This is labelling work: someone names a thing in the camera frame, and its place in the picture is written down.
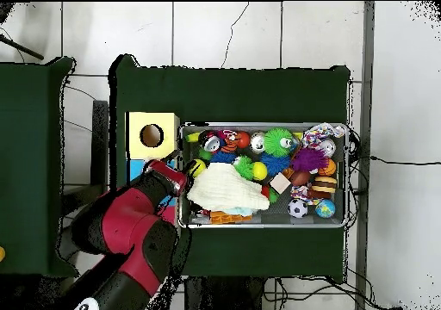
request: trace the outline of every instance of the purple fuzzy toy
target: purple fuzzy toy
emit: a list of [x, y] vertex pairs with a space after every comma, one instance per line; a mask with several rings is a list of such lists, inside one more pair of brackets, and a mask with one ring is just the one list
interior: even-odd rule
[[302, 148], [291, 160], [294, 171], [313, 171], [327, 167], [325, 152], [312, 148]]

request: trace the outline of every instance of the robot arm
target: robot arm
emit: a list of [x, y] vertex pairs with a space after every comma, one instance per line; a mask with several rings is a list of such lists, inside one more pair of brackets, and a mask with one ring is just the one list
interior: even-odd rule
[[75, 308], [68, 310], [146, 307], [168, 275], [177, 242], [175, 227], [155, 210], [166, 196], [180, 195], [186, 182], [185, 174], [153, 160], [131, 186], [100, 196], [78, 214], [71, 241], [82, 251], [106, 256], [72, 286], [65, 303], [75, 302]]

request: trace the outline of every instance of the red ball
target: red ball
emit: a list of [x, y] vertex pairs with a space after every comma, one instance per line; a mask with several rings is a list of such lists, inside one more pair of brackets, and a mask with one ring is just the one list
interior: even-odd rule
[[250, 145], [250, 134], [246, 132], [238, 132], [237, 138], [239, 139], [238, 147], [240, 149], [247, 148]]

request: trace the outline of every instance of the blue block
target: blue block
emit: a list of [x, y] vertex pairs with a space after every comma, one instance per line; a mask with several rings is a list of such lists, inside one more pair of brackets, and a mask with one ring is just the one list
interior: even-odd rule
[[[146, 161], [144, 159], [130, 159], [130, 181], [133, 181], [136, 177], [138, 177], [142, 173], [144, 164], [146, 164]], [[171, 168], [175, 168], [175, 161], [172, 160], [169, 163], [167, 163], [167, 165]], [[160, 204], [161, 205], [166, 204], [169, 198], [170, 198], [169, 196], [165, 197], [164, 200], [160, 202]], [[168, 206], [169, 207], [176, 206], [176, 199], [171, 199]]]

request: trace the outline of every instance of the green fuzzy ball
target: green fuzzy ball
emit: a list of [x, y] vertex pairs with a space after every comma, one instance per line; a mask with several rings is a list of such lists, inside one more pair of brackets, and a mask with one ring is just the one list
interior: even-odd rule
[[206, 161], [209, 161], [212, 157], [212, 154], [208, 151], [206, 151], [205, 149], [200, 149], [199, 150], [199, 158], [200, 159], [205, 159]]
[[234, 168], [236, 171], [248, 181], [253, 178], [252, 160], [247, 156], [238, 156], [234, 161]]
[[272, 187], [270, 187], [270, 204], [276, 202], [278, 198], [279, 194]]
[[293, 139], [293, 134], [289, 130], [276, 127], [271, 129], [264, 137], [265, 151], [274, 157], [285, 157], [289, 155], [289, 149], [283, 148], [280, 145], [280, 140], [283, 138]]

